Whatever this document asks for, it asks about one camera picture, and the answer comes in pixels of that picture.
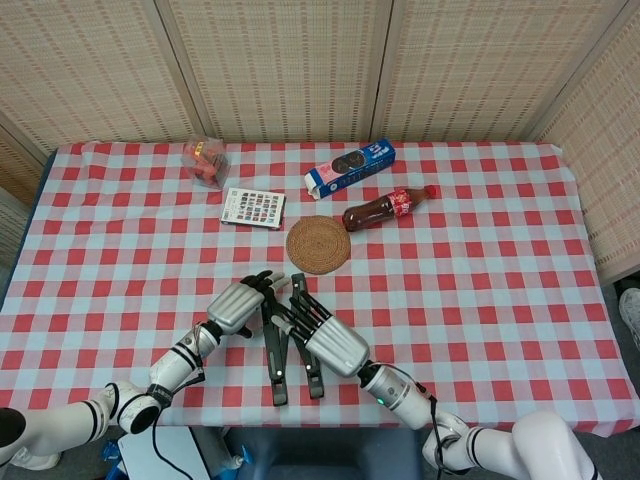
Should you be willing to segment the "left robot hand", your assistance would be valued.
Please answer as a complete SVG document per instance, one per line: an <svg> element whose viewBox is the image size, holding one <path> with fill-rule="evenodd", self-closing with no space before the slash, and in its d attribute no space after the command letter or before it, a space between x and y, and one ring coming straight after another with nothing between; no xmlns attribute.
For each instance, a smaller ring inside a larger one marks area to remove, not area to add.
<svg viewBox="0 0 640 480"><path fill-rule="evenodd" d="M275 293L285 287L289 279L283 272L262 271L232 283L207 308L207 318L216 324L223 335L251 338L246 327L248 319L265 302L274 302Z"/></svg>

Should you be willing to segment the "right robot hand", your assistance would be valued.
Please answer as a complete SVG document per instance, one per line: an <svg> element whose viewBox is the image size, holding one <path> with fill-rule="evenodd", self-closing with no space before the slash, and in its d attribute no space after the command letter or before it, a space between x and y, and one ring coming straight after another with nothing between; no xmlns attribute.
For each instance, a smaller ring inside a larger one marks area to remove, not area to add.
<svg viewBox="0 0 640 480"><path fill-rule="evenodd" d="M306 291L275 304L272 322L343 378L355 377L370 358L368 343Z"/></svg>

